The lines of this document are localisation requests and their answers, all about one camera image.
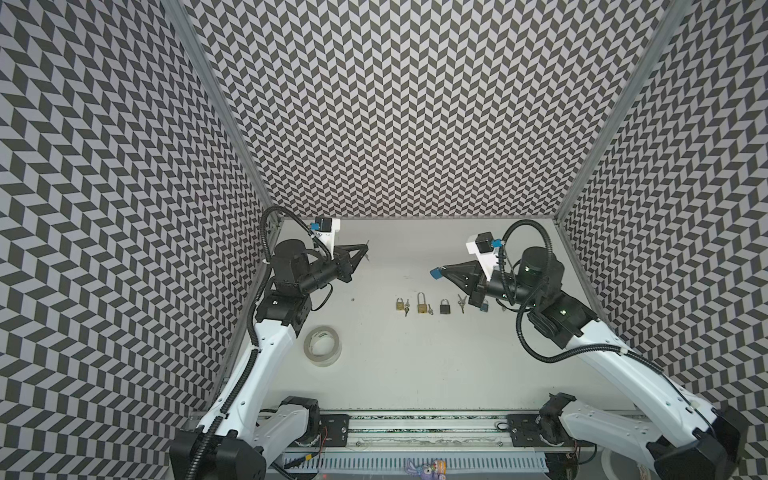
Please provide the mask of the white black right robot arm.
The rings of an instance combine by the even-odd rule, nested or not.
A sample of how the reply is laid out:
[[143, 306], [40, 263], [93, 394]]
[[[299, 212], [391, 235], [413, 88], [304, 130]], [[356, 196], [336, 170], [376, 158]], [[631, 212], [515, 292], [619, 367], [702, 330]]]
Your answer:
[[437, 267], [431, 276], [452, 282], [477, 308], [489, 298], [507, 305], [528, 355], [550, 365], [582, 360], [645, 416], [632, 420], [571, 394], [553, 394], [537, 415], [543, 442], [591, 443], [634, 460], [661, 479], [729, 479], [736, 473], [745, 453], [746, 417], [678, 385], [566, 293], [564, 266], [539, 222], [519, 220], [500, 238], [483, 232], [466, 246], [472, 260]]

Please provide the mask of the black padlock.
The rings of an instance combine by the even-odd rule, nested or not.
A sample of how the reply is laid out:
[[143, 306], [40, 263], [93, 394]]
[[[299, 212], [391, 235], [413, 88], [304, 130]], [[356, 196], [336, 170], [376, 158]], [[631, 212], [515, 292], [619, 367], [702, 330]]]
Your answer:
[[450, 305], [450, 301], [447, 298], [444, 298], [440, 301], [439, 312], [441, 315], [451, 314], [451, 305]]

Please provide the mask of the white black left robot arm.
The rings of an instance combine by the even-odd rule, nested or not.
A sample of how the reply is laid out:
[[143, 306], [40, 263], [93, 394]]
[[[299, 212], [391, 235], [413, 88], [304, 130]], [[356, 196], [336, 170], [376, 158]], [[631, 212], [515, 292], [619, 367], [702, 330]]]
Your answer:
[[180, 431], [170, 446], [176, 479], [262, 479], [294, 442], [319, 434], [317, 400], [290, 396], [266, 420], [264, 400], [277, 371], [298, 339], [309, 314], [311, 296], [331, 291], [336, 281], [349, 283], [368, 252], [367, 244], [338, 245], [338, 218], [318, 216], [305, 223], [289, 209], [269, 207], [294, 220], [309, 237], [265, 244], [266, 272], [245, 318], [247, 352], [197, 425]]

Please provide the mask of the large brass padlock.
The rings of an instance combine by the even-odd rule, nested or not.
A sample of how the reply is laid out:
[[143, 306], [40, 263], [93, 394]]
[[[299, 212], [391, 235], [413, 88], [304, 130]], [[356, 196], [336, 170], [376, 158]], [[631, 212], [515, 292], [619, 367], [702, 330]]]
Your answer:
[[417, 293], [417, 312], [419, 314], [434, 314], [431, 305], [427, 302], [426, 294], [424, 292]]

